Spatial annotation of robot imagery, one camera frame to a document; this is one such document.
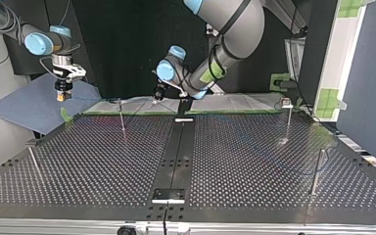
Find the metal frame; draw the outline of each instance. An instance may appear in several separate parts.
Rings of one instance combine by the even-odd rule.
[[[256,115],[242,115],[237,117],[252,118]],[[366,213],[351,210],[324,210],[317,207],[312,207],[311,204],[316,202],[315,196],[310,199],[310,202],[306,203],[305,207],[292,209],[292,210],[267,210],[267,209],[253,209],[253,210],[243,210],[243,209],[201,209],[195,208],[190,205],[190,194],[191,194],[191,177],[193,175],[193,163],[194,163],[194,145],[196,138],[196,125],[198,124],[199,117],[207,116],[195,116],[193,121],[189,122],[174,122],[170,128],[170,133],[168,133],[167,143],[164,146],[164,153],[162,156],[162,161],[158,168],[153,187],[151,188],[150,195],[153,196],[156,189],[183,189],[185,190],[185,204],[183,205],[172,205],[172,204],[154,204],[149,200],[149,203],[143,207],[117,207],[115,209],[106,208],[91,208],[91,207],[75,207],[75,206],[59,206],[59,207],[39,207],[39,208],[23,208],[14,206],[2,206],[0,205],[0,218],[2,216],[11,217],[12,219],[0,219],[1,222],[5,222],[6,226],[0,226],[0,231],[11,231],[11,227],[15,224],[19,224],[21,227],[35,227],[33,229],[39,229],[42,226],[43,229],[47,229],[47,226],[52,226],[49,229],[53,229],[56,225],[50,225],[53,221],[59,221],[61,225],[57,229],[81,229],[82,225],[79,225],[81,221],[77,219],[97,219],[100,221],[88,221],[85,223],[85,229],[92,229],[92,226],[100,226],[100,224],[107,224],[104,229],[113,229],[114,226],[119,226],[122,223],[108,222],[108,220],[128,220],[133,221],[151,221],[147,223],[146,226],[153,226],[158,229],[160,224],[163,226],[164,222],[166,226],[172,227],[174,229],[181,223],[178,222],[190,222],[191,231],[198,232],[211,232],[211,231],[245,231],[245,232],[284,232],[285,230],[290,230],[295,233],[297,230],[291,229],[284,224],[296,223],[302,225],[296,225],[297,229],[304,228],[304,224],[317,224],[317,223],[327,223],[327,224],[376,224],[376,211],[368,210]],[[276,122],[280,123],[279,128],[285,128],[284,131],[288,135],[289,127],[287,127],[287,114],[280,115]],[[296,117],[292,119],[292,125],[298,120]],[[64,125],[57,128],[50,135],[46,136],[41,144],[45,144],[47,141],[51,141],[57,134],[63,131],[66,127]],[[351,165],[356,165],[364,173],[367,173],[372,179],[376,179],[376,168],[371,167],[364,159],[354,152],[347,145],[339,141],[337,146],[339,152],[345,156]],[[11,159],[10,163],[5,166],[0,166],[0,175],[7,171],[7,167],[15,167],[19,160],[28,158],[28,151],[25,150],[18,156]],[[319,175],[320,183],[322,184],[322,175]],[[318,189],[322,192],[322,186],[319,185]],[[36,217],[45,220],[31,220],[31,219],[17,219],[26,217]],[[276,223],[276,225],[266,226],[265,223]],[[78,228],[71,228],[74,224],[77,224]],[[305,226],[306,231],[322,231],[326,229],[327,233],[331,233],[336,226],[322,226],[316,227],[314,225]],[[343,229],[343,233],[349,232],[351,234],[353,231],[361,231],[362,229],[370,229],[376,227],[363,227],[363,226],[342,226],[339,229]]]
[[[124,225],[146,228],[149,234],[164,234],[161,222],[95,221],[95,220],[43,220],[0,219],[0,234],[116,234]],[[225,224],[225,223],[173,223],[167,224],[169,232],[188,228],[194,234],[376,234],[376,226],[348,226],[329,224]]]

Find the end effector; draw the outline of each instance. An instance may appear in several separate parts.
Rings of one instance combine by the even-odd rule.
[[[48,32],[41,31],[30,23],[22,22],[14,11],[0,1],[0,32],[15,40],[36,56],[49,56],[53,62],[52,74],[57,77],[55,88],[57,100],[71,98],[72,83],[82,79],[86,71],[72,62],[71,30],[61,25],[52,25]]]

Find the black wall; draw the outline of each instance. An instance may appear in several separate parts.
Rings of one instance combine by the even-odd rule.
[[[198,66],[207,55],[205,23],[183,1],[74,0],[97,85],[104,98],[152,95],[152,71],[179,45],[186,63]]]
[[[311,0],[295,3],[308,20]],[[182,0],[74,0],[73,5],[104,98],[152,95],[157,79],[152,71],[173,44],[185,48],[191,71],[208,54],[206,24]],[[219,82],[227,92],[269,92],[271,75],[288,72],[285,39],[291,37],[289,27],[264,12],[260,46]]]

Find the gray panel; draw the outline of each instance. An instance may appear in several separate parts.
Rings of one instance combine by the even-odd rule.
[[[376,2],[365,13],[338,127],[376,157]]]
[[[376,169],[304,114],[80,117],[0,166],[0,218],[376,225]],[[310,196],[320,149],[327,151]],[[153,205],[155,189],[184,205]]]
[[[0,167],[0,217],[145,220],[171,120],[80,118]]]
[[[184,221],[376,224],[376,169],[308,117],[294,115],[288,129],[286,114],[200,116],[193,128],[194,150],[183,150],[186,139],[179,155],[193,165],[173,182],[187,190],[176,209]],[[321,149],[327,158],[310,196]]]
[[[42,134],[65,122],[62,108],[73,117],[101,100],[96,87],[83,81],[73,85],[72,99],[57,101],[56,78],[46,73],[0,100],[0,118]]]

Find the green tape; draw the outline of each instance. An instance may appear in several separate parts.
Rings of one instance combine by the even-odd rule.
[[[317,103],[316,116],[318,118],[332,118],[338,109],[338,89],[322,89]]]
[[[289,81],[291,79],[291,75],[288,73],[275,73],[271,75],[270,78],[270,91],[278,91],[278,92],[288,92],[288,89],[283,88],[281,89],[279,86],[275,85],[275,81]]]
[[[190,111],[188,115],[276,115],[276,110]]]
[[[217,63],[212,63],[211,69],[212,69],[212,72],[214,73],[216,78],[222,79],[224,77],[224,75],[223,75],[224,71],[219,67],[219,65]],[[203,83],[210,83],[210,82],[214,81],[214,78],[213,78],[210,70],[207,70],[206,72],[204,72],[204,74],[200,78],[200,80]]]
[[[74,119],[74,117],[69,116],[69,114],[67,113],[66,108],[64,108],[64,107],[61,108],[61,117],[63,117],[63,120],[65,122],[70,122],[70,121],[72,121]]]
[[[120,116],[119,112],[86,112],[86,116]],[[135,114],[134,112],[123,112],[123,116],[174,116],[171,112],[141,112]]]
[[[338,18],[356,18],[361,7],[362,0],[341,0]]]

